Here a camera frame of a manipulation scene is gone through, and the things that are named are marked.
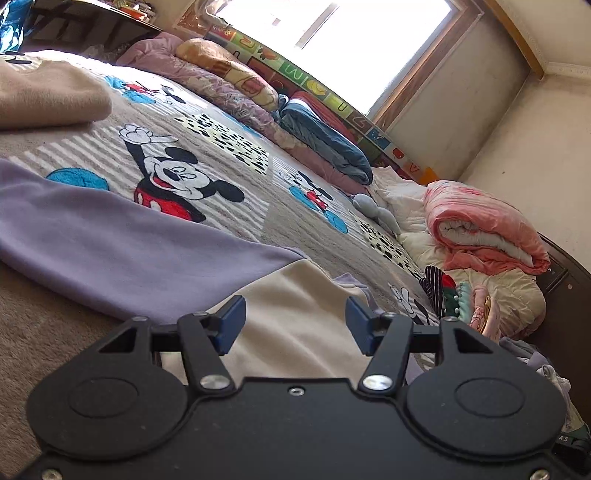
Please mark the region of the purple and cream sweatshirt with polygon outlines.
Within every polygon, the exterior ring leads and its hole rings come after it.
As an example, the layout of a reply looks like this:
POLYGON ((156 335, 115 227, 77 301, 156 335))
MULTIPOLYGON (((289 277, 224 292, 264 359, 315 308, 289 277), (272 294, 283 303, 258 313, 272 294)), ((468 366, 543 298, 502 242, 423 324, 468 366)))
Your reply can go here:
POLYGON ((367 366, 346 300, 436 322, 418 281, 381 257, 332 276, 304 252, 250 242, 119 195, 1 164, 1 258, 98 312, 173 324, 245 297, 246 322, 224 358, 231 376, 358 379, 367 366))

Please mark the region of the stack of folded clothes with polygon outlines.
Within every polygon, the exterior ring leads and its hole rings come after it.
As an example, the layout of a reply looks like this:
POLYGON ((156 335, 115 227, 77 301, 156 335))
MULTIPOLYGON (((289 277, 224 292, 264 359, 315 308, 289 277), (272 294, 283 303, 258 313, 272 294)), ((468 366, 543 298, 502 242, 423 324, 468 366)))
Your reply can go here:
POLYGON ((485 286, 457 283, 436 266, 425 268, 420 284, 439 318, 457 318, 490 340, 500 341, 500 308, 485 286))

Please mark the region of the cream white quilt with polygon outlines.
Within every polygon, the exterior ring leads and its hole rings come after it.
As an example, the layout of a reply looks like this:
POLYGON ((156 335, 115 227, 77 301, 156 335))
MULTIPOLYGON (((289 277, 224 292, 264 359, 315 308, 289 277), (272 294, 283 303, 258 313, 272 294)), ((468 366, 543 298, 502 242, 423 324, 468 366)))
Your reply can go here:
POLYGON ((500 310, 503 335, 523 338, 546 316, 536 277, 550 266, 547 249, 515 207, 451 180, 422 186, 392 168, 375 168, 370 194, 401 228, 399 242, 422 269, 486 288, 500 310))

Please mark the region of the pink rolled quilt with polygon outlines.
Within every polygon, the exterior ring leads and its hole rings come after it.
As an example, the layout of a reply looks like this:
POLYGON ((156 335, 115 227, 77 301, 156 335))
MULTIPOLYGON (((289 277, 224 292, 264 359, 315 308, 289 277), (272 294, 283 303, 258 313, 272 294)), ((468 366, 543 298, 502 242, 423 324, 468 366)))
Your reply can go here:
POLYGON ((427 228, 447 249, 445 267, 489 276, 520 269, 541 275, 550 266, 540 235, 512 205, 466 184, 439 180, 423 197, 427 228))

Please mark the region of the grey plush toy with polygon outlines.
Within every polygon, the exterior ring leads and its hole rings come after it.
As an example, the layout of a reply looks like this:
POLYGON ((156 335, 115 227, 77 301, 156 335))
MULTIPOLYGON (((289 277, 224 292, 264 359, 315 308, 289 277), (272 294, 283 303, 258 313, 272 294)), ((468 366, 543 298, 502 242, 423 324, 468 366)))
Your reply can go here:
POLYGON ((369 195, 353 195, 352 204, 356 210, 360 211, 367 218, 372 219, 390 234, 394 235, 394 237, 398 237, 402 233, 394 214, 390 210, 379 206, 369 195))

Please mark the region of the Mickey Mouse bed blanket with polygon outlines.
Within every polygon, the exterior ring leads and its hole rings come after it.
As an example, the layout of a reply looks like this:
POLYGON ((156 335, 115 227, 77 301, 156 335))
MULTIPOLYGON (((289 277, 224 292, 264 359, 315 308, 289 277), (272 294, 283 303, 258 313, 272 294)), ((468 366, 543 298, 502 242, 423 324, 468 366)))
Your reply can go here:
MULTIPOLYGON (((162 78, 59 52, 3 56, 18 70, 65 61, 104 83, 112 111, 99 121, 5 131, 1 164, 44 179, 104 190, 161 213, 250 242, 290 247, 338 277, 381 257, 421 268, 394 238, 363 218, 328 181, 162 78)), ((29 279, 1 258, 1 470, 37 453, 24 401, 45 374, 121 319, 29 279)))

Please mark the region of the dark blue folded quilt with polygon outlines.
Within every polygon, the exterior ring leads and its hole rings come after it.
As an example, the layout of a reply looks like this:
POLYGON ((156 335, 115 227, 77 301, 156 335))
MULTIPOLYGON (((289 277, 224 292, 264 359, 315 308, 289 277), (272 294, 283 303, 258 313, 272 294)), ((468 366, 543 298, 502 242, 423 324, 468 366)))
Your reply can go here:
POLYGON ((373 182, 373 170, 365 153, 339 129, 325 123, 304 99, 291 97, 274 112, 274 118, 281 128, 342 174, 365 186, 373 182))

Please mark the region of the orange patterned pillow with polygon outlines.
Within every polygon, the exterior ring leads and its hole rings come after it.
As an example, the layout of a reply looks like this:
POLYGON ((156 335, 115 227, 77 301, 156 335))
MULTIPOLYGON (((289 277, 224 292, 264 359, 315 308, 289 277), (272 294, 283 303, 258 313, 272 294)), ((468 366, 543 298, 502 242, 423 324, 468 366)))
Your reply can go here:
POLYGON ((279 94, 263 77, 212 41, 186 40, 176 47, 175 56, 231 83, 266 111, 273 112, 279 107, 279 94))

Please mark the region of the colourful alphabet foam mat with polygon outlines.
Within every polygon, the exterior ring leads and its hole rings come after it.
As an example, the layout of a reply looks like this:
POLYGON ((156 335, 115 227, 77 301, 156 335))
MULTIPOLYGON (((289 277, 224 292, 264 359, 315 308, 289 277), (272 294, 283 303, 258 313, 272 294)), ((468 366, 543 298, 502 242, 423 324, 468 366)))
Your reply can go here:
POLYGON ((293 97, 303 92, 308 104, 322 106, 329 118, 345 128, 348 136, 374 166, 390 166, 400 176, 422 185, 439 179, 430 168, 415 164, 379 126, 351 103, 325 86, 290 58, 231 26, 207 26, 198 19, 193 6, 188 5, 175 20, 173 28, 188 35, 211 40, 235 55, 239 61, 256 71, 280 94, 293 97))

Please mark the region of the pink floral folded quilt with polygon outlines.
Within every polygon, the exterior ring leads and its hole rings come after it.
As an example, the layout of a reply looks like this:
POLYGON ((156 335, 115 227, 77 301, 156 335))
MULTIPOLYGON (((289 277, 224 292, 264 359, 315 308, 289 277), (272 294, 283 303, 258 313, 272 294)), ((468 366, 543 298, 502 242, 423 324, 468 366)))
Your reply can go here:
POLYGON ((235 120, 256 130, 329 184, 349 195, 368 192, 365 186, 339 172, 308 145, 281 128, 269 112, 240 93, 231 83, 176 57, 175 50, 181 44, 182 40, 176 35, 162 32, 154 38, 132 44, 116 63, 157 74, 187 88, 235 120))

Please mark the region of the beige rolled garment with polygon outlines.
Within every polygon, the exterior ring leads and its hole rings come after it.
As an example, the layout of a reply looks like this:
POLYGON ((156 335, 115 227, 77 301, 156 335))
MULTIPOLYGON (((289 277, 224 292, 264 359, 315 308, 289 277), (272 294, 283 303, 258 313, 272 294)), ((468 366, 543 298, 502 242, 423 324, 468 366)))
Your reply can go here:
POLYGON ((91 123, 111 111, 104 83, 68 62, 43 61, 29 70, 1 66, 3 130, 91 123))

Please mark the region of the dark wooden desk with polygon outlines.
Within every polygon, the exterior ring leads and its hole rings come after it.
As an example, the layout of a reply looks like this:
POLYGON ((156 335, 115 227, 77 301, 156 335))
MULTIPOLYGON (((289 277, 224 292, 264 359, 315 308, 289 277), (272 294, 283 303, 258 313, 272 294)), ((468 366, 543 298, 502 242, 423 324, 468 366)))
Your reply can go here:
POLYGON ((21 51, 106 52, 154 38, 161 29, 103 1, 35 1, 24 24, 21 51))

